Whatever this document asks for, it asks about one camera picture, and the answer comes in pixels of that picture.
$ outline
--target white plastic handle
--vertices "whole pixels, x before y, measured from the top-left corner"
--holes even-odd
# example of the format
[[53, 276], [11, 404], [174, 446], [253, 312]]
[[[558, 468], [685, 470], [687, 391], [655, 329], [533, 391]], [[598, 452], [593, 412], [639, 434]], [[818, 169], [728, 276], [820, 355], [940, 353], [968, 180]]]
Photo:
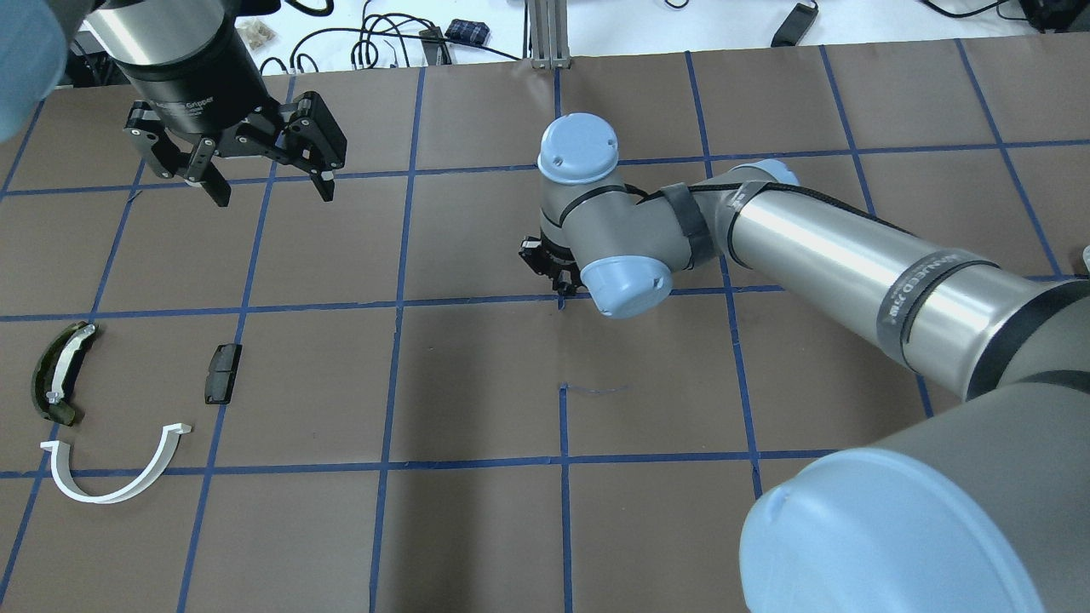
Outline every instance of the white plastic handle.
[[80, 489], [72, 479], [72, 470], [69, 468], [69, 453], [72, 446], [63, 441], [46, 441], [41, 448], [50, 453], [49, 469], [53, 473], [53, 483], [65, 496], [73, 501], [92, 504], [114, 504], [135, 496], [148, 489], [155, 480], [162, 474], [174, 457], [174, 449], [178, 448], [178, 438], [193, 429], [184, 423], [172, 423], [162, 426], [162, 436], [159, 437], [159, 448], [152, 456], [152, 462], [131, 483], [121, 488], [112, 494], [92, 496]]

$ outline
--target robotic arm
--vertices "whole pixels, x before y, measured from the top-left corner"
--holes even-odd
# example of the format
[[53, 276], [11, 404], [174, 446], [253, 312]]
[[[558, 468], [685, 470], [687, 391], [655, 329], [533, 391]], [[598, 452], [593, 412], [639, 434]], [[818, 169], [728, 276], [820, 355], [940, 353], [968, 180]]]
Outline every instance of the robotic arm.
[[775, 160], [637, 203], [617, 142], [583, 113], [542, 140], [542, 236], [520, 254], [555, 290], [629, 317], [723, 253], [967, 400], [766, 492], [740, 543], [754, 613], [1086, 608], [1090, 281], [943, 249]]
[[[344, 166], [348, 148], [343, 132], [315, 92], [287, 105], [271, 98], [234, 31], [240, 14], [278, 5], [237, 0], [0, 0], [13, 36], [10, 46], [0, 48], [0, 62], [26, 69], [0, 94], [0, 137], [17, 130], [57, 82], [68, 41], [86, 17], [145, 98], [133, 104], [124, 130], [157, 176], [180, 175], [202, 187], [217, 205], [227, 206], [231, 187], [211, 158], [259, 155], [305, 171], [322, 199], [331, 201], [334, 171]], [[43, 48], [33, 59], [26, 53]], [[5, 61], [23, 56], [27, 61]], [[191, 151], [179, 148], [168, 130]]]

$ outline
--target black device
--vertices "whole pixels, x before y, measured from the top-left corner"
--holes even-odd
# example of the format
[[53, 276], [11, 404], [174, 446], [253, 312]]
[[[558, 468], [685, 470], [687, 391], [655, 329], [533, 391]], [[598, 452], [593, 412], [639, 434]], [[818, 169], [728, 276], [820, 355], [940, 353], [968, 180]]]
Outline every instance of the black device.
[[1090, 0], [1019, 0], [1029, 24], [1037, 29], [1086, 31], [1090, 27]]
[[[231, 185], [211, 158], [259, 155], [303, 170], [322, 200], [332, 200], [332, 172], [343, 168], [348, 148], [344, 133], [315, 92], [284, 105], [270, 97], [234, 29], [240, 14], [278, 5], [268, 0], [107, 0], [88, 16], [117, 67], [144, 97], [133, 104], [124, 130], [159, 178], [180, 175], [227, 206]], [[183, 153], [168, 129], [192, 151]]]
[[773, 47], [794, 47], [806, 36], [807, 31], [818, 19], [818, 4], [809, 7], [807, 4], [796, 4], [791, 13], [784, 20], [784, 24], [772, 37]]

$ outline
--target gray band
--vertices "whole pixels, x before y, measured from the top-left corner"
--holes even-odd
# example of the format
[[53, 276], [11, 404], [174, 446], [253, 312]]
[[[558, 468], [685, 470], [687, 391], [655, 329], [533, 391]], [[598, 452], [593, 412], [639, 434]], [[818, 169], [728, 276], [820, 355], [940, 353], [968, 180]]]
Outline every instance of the gray band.
[[901, 365], [911, 368], [905, 359], [905, 342], [920, 306], [950, 275], [978, 264], [996, 266], [968, 251], [944, 249], [917, 260], [901, 273], [879, 305], [877, 341], [882, 351]]
[[707, 229], [707, 221], [700, 213], [700, 205], [692, 197], [689, 187], [685, 183], [675, 183], [659, 190], [666, 202], [674, 208], [674, 216], [681, 226], [681, 233], [689, 239], [689, 265], [686, 271], [690, 271], [715, 255], [715, 244], [712, 242], [712, 232]]

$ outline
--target blue plaid object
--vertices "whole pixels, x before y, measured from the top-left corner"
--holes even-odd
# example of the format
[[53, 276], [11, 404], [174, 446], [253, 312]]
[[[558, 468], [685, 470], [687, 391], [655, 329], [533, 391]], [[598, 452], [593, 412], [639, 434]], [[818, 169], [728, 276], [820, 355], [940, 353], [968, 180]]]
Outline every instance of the blue plaid object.
[[447, 26], [447, 38], [472, 43], [473, 45], [484, 45], [488, 39], [488, 26], [484, 22], [468, 22], [465, 20], [453, 20]]

